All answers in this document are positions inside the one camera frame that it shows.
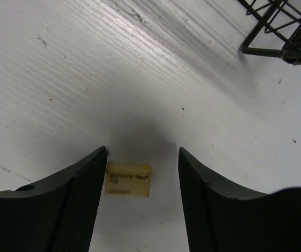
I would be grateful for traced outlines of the tan yellow eraser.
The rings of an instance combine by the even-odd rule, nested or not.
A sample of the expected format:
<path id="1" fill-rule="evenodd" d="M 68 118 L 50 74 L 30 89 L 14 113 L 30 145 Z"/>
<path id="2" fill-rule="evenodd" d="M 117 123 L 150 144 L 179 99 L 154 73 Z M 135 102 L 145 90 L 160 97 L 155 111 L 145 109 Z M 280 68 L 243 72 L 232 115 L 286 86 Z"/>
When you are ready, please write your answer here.
<path id="1" fill-rule="evenodd" d="M 106 168 L 105 194 L 148 197 L 151 176 L 150 165 L 110 162 Z"/>

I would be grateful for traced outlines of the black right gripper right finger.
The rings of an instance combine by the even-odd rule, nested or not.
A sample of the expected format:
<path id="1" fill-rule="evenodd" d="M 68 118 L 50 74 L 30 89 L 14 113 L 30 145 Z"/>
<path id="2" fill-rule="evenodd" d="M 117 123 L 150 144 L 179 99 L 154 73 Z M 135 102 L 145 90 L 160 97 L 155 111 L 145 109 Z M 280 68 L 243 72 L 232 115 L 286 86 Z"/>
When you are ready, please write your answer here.
<path id="1" fill-rule="evenodd" d="M 301 187 L 258 192 L 184 148 L 178 171 L 190 251 L 301 251 Z"/>

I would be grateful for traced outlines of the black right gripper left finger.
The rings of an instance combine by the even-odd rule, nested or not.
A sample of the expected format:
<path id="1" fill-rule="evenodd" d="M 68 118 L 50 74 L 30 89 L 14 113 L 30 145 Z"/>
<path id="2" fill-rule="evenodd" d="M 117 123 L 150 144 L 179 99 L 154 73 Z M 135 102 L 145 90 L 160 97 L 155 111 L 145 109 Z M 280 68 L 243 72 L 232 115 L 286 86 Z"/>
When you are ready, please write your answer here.
<path id="1" fill-rule="evenodd" d="M 88 251 L 107 165 L 100 147 L 77 163 L 0 192 L 0 251 Z"/>

